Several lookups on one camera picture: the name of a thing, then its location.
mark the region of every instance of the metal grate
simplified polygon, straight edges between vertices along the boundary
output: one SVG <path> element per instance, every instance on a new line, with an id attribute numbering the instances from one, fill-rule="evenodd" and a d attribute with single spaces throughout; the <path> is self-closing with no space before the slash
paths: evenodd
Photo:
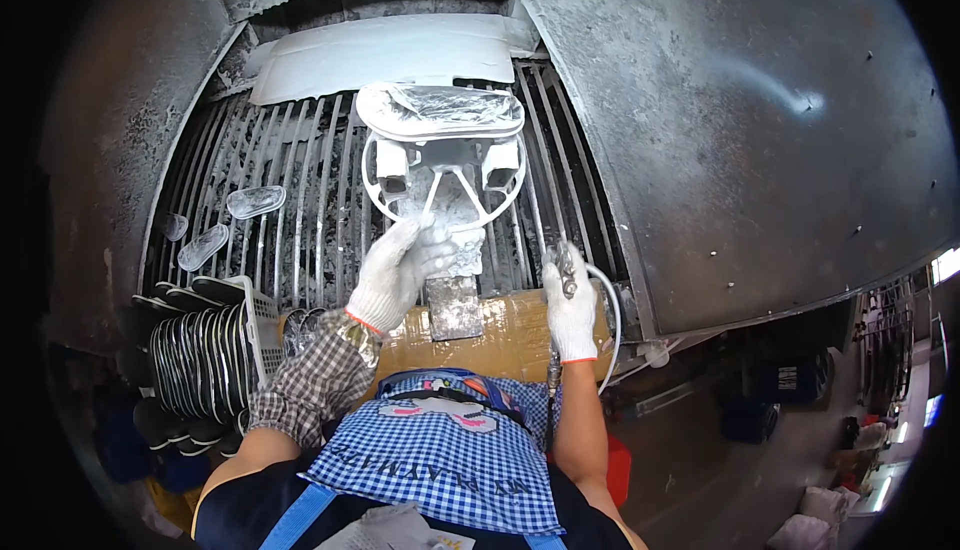
<path id="1" fill-rule="evenodd" d="M 517 63 L 516 72 L 513 92 L 528 110 L 530 174 L 516 202 L 486 226 L 479 292 L 539 287 L 545 245 L 568 231 L 589 260 L 625 277 L 606 198 L 558 77 L 548 63 Z M 342 306 L 371 243 L 390 225 L 363 187 L 367 129 L 354 111 L 354 93 L 272 106 L 253 106 L 248 97 L 211 102 L 190 117 L 157 208 L 185 216 L 189 228 L 176 243 L 151 235 L 143 289 L 149 293 L 158 281 L 185 287 L 198 274 L 246 274 L 281 310 Z M 262 185 L 282 185 L 284 206 L 234 221 L 227 196 Z M 217 223 L 229 230 L 226 246 L 199 271 L 182 270 L 177 253 Z"/>
<path id="2" fill-rule="evenodd" d="M 913 361 L 913 282 L 909 276 L 861 294 L 853 341 L 860 351 L 860 402 L 886 413 L 906 398 Z"/>

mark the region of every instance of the white work glove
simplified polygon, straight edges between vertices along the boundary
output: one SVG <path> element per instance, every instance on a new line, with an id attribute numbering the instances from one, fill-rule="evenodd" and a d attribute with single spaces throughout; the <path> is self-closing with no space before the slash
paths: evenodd
<path id="1" fill-rule="evenodd" d="M 573 280 L 577 291 L 568 299 L 557 265 L 543 259 L 543 287 L 546 290 L 546 321 L 550 336 L 559 352 L 561 363 L 595 361 L 597 346 L 594 343 L 597 293 L 587 279 L 587 267 L 577 246 L 567 242 L 573 262 Z"/>
<path id="2" fill-rule="evenodd" d="M 346 313 L 377 333 L 399 327 L 424 279 L 450 268 L 456 253 L 450 232 L 434 226 L 433 215 L 401 220 L 370 247 Z"/>

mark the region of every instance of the spray gun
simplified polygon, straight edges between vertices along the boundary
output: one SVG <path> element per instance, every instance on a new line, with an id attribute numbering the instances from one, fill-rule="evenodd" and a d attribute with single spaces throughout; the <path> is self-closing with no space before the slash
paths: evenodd
<path id="1" fill-rule="evenodd" d="M 557 265 L 559 271 L 559 281 L 562 285 L 563 296 L 566 299 L 573 298 L 577 292 L 577 282 L 573 279 L 574 267 L 573 260 L 570 257 L 570 247 L 566 243 L 561 243 L 557 247 L 548 247 L 546 250 L 549 262 Z M 553 447 L 553 410 L 557 398 L 557 388 L 560 386 L 560 378 L 564 372 L 560 364 L 560 352 L 550 343 L 550 362 L 546 367 L 546 432 L 544 445 L 549 452 Z"/>

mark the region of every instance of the plastic basket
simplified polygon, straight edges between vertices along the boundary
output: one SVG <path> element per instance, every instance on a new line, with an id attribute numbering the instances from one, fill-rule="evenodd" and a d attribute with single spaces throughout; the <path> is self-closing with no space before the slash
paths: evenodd
<path id="1" fill-rule="evenodd" d="M 285 355 L 278 333 L 280 312 L 277 302 L 270 296 L 254 289 L 254 283 L 246 275 L 225 279 L 228 283 L 243 286 L 246 294 L 246 338 L 253 349 L 256 364 L 256 387 L 263 388 L 281 367 Z"/>

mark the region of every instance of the factory floor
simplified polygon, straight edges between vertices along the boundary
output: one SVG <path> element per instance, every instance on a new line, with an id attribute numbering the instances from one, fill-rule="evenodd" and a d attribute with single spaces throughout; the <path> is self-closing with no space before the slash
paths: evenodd
<path id="1" fill-rule="evenodd" d="M 807 485 L 832 482 L 824 464 L 837 447 L 840 421 L 862 411 L 857 353 L 832 355 L 824 398 L 805 410 L 783 410 L 762 445 L 720 435 L 720 407 L 703 379 L 677 402 L 610 427 L 632 454 L 620 512 L 651 550 L 761 550 Z"/>

